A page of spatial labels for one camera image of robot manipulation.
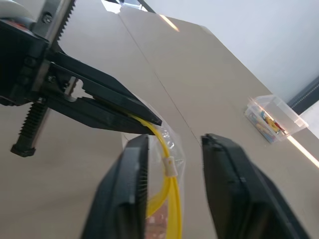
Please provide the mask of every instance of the clear plastic box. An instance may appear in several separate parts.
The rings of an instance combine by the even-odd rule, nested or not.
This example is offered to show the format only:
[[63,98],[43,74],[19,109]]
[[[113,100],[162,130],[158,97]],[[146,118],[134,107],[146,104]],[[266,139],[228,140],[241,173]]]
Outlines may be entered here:
[[245,116],[270,142],[284,140],[308,124],[275,95],[250,99]]

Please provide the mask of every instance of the clear plastic bag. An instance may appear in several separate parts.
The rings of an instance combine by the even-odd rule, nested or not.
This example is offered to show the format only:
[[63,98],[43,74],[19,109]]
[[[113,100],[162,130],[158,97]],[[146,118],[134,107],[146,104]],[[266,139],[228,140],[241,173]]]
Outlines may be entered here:
[[[148,104],[144,102],[157,116],[160,115]],[[181,146],[179,136],[171,129],[167,122],[162,119],[162,125],[156,126],[156,129],[162,134],[165,143],[169,148],[170,156],[175,160],[177,169],[177,181],[180,194],[181,211],[183,212],[183,182],[184,182],[184,169],[185,169],[185,156]],[[125,140],[131,139],[136,135],[124,133]],[[149,136],[149,195],[148,200],[154,197],[162,188],[164,181],[164,164],[163,164],[163,148],[156,136]],[[168,219],[168,203],[166,202],[146,221],[146,239],[164,239],[166,238]]]

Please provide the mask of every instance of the white cable clip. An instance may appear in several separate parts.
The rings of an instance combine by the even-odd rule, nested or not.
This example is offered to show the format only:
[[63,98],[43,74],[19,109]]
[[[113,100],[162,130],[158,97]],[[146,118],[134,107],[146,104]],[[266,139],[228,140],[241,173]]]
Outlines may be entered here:
[[167,177],[176,177],[178,175],[174,157],[170,156],[168,158],[164,158],[163,163],[165,166],[165,175]]

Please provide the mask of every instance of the screw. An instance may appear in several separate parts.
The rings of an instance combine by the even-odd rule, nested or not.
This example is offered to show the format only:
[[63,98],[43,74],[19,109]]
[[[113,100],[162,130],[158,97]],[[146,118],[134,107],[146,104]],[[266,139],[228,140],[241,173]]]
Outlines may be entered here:
[[35,67],[36,66],[36,60],[31,57],[26,57],[24,60],[25,65],[29,67]]
[[50,24],[52,22],[52,15],[49,12],[46,12],[42,17],[42,21],[45,24]]
[[42,104],[43,101],[44,101],[44,98],[42,98],[42,97],[39,97],[39,99],[37,100],[37,102],[40,103],[40,104]]
[[55,81],[55,76],[48,76],[48,82],[52,83]]

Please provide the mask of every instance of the table surface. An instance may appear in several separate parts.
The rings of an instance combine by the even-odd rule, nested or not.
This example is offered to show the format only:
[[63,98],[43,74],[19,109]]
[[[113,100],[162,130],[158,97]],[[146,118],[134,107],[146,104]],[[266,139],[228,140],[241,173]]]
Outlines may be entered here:
[[[319,238],[318,168],[289,141],[269,144],[247,121],[248,97],[270,92],[205,28],[100,1],[78,0],[63,50],[122,82],[180,135],[186,155],[183,238],[216,238],[203,182],[200,136],[239,143],[277,184],[312,238]],[[0,107],[0,237],[78,238],[98,181],[121,151],[118,132],[88,128],[53,112],[35,157],[14,143],[27,107]],[[296,134],[315,157],[318,139]]]

